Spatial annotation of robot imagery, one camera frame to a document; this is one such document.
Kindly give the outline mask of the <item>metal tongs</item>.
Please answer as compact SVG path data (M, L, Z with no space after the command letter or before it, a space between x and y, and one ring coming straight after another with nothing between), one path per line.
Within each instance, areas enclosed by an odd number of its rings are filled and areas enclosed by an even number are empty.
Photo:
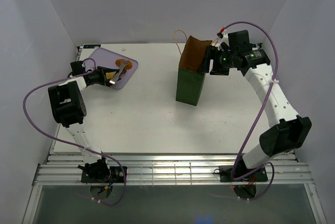
M120 68L118 69L117 73L118 73L118 76L115 76L117 78L117 80L114 82L113 80L109 80L109 84L111 85L115 85L117 83L117 81L119 80L122 72L123 72L124 69Z

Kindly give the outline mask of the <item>brown madeleine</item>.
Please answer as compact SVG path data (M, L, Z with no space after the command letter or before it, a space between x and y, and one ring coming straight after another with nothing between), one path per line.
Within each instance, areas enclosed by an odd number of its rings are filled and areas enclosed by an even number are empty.
M130 70L132 69L132 62L130 60L127 60L127 59L117 59L115 64L122 68L122 69L125 69L125 70Z

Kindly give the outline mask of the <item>green paper bag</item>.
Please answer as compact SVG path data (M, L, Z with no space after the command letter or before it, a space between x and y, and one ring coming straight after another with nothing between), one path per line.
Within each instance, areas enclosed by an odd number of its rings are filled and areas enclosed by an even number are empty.
M186 36L184 49L178 47L180 61L177 72L176 97L177 102L196 106L198 104L205 74L198 72L208 46L213 42L211 40L199 40L193 36Z

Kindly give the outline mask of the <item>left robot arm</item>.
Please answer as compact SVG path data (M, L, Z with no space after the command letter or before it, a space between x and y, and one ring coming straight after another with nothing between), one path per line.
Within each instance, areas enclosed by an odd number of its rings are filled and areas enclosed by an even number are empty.
M119 60L117 69L102 66L87 68L85 61L71 63L69 79L57 86L48 88L53 117L72 136L83 157L84 165L79 166L89 178L105 182L111 177L111 169L101 151L91 152L93 144L84 131L86 106L81 91L95 84L111 87L127 72L126 60Z

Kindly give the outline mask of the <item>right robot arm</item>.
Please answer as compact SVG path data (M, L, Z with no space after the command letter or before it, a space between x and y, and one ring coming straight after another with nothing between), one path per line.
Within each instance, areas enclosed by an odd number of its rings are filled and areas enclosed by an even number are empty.
M267 162L300 148L312 123L289 103L274 76L269 57L264 50L253 47L247 30L220 32L218 38L218 47L206 47L198 72L228 75L230 69L240 71L262 102L269 122L269 129L259 137L259 144L245 154L239 153L233 167L223 172L233 181L248 181Z

